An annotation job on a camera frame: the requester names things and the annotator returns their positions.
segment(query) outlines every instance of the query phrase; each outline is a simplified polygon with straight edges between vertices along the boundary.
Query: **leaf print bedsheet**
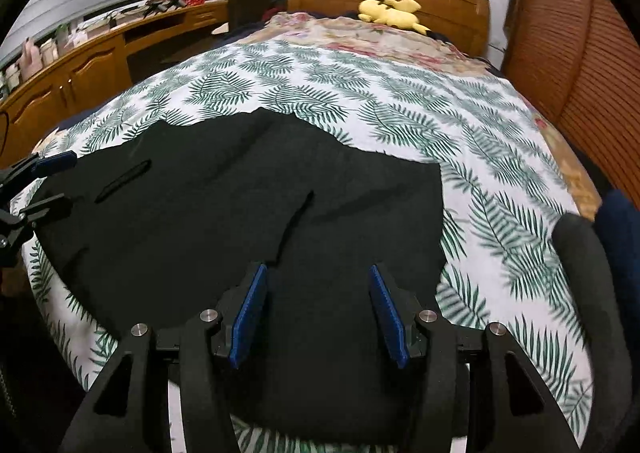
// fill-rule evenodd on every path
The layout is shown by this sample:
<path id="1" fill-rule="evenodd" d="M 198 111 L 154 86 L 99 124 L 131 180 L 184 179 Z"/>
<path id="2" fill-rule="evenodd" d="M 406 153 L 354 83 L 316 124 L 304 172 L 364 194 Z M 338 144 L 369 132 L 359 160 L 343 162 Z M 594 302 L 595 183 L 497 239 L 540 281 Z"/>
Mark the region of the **leaf print bedsheet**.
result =
<path id="1" fill-rule="evenodd" d="M 550 242 L 558 217 L 576 207 L 530 110 L 508 81 L 437 74 L 275 37 L 227 45 L 157 74 L 47 138 L 40 151 L 85 156 L 129 141 L 159 120 L 190 125 L 258 107 L 294 113 L 361 150 L 440 163 L 447 265 L 437 299 L 444 316 L 470 327 L 506 324 L 581 443 L 593 380 Z M 30 202 L 41 182 L 12 201 L 13 212 Z M 88 389 L 117 343 L 68 291 L 35 237 L 22 253 L 50 332 Z M 180 420 L 175 408 L 174 428 Z M 234 426 L 243 452 L 310 448 L 239 420 Z M 177 437 L 174 452 L 183 447 Z"/>

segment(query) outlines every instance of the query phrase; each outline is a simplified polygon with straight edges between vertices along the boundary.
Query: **louvered wooden door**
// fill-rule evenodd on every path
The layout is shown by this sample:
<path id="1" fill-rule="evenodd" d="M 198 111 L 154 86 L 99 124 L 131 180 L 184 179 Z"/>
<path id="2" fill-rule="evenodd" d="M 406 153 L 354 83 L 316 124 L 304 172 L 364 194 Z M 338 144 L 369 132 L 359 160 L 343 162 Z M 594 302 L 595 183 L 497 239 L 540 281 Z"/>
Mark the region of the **louvered wooden door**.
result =
<path id="1" fill-rule="evenodd" d="M 609 0 L 522 0 L 503 71 L 640 207 L 640 48 Z"/>

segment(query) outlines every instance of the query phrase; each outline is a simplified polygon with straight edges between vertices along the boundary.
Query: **plush toy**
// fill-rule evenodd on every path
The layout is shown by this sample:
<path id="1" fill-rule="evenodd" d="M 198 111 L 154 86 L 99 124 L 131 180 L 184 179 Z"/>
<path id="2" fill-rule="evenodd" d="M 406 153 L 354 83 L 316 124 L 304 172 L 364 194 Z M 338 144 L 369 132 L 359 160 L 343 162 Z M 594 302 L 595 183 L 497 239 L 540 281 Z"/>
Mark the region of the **plush toy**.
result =
<path id="1" fill-rule="evenodd" d="M 415 11 L 420 10 L 420 4 L 415 0 L 385 0 L 384 4 L 377 0 L 365 0 L 360 4 L 358 18 L 363 22 L 373 22 L 383 26 L 397 27 L 398 29 L 413 29 L 420 34 L 427 34 L 425 26 L 420 25 L 420 20 L 415 16 Z"/>

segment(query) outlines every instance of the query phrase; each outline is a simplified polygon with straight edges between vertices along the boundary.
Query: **wooden desk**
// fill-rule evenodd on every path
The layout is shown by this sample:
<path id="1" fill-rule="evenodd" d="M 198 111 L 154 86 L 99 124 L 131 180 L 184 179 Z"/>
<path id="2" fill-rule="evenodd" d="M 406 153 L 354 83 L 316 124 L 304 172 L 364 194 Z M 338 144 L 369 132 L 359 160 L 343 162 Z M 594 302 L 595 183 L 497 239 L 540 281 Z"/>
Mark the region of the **wooden desk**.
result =
<path id="1" fill-rule="evenodd" d="M 127 56 L 191 30 L 227 21 L 226 0 L 156 14 L 114 27 L 72 49 L 0 104 L 9 115 L 0 168 L 27 156 L 63 120 L 130 88 Z"/>

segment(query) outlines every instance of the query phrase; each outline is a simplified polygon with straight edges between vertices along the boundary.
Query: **silver screw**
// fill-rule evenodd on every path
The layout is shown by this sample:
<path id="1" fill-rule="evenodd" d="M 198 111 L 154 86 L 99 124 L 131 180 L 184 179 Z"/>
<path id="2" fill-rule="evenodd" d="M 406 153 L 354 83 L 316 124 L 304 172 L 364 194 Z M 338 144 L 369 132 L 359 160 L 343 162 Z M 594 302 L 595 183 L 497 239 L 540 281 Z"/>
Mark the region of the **silver screw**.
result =
<path id="1" fill-rule="evenodd" d="M 133 325 L 133 327 L 131 327 L 131 333 L 136 338 L 139 338 L 140 336 L 145 335 L 147 330 L 149 330 L 149 327 L 146 326 L 144 323 L 136 323 L 135 325 Z"/>
<path id="2" fill-rule="evenodd" d="M 200 313 L 200 319 L 202 319 L 204 322 L 213 321 L 217 317 L 218 317 L 218 311 L 215 310 L 215 309 L 212 309 L 212 308 L 208 308 L 206 310 L 203 310 Z"/>
<path id="3" fill-rule="evenodd" d="M 497 321 L 489 324 L 489 330 L 497 336 L 504 336 L 507 334 L 507 327 Z"/>
<path id="4" fill-rule="evenodd" d="M 418 317 L 425 323 L 431 323 L 438 319 L 438 315 L 433 310 L 421 310 Z"/>

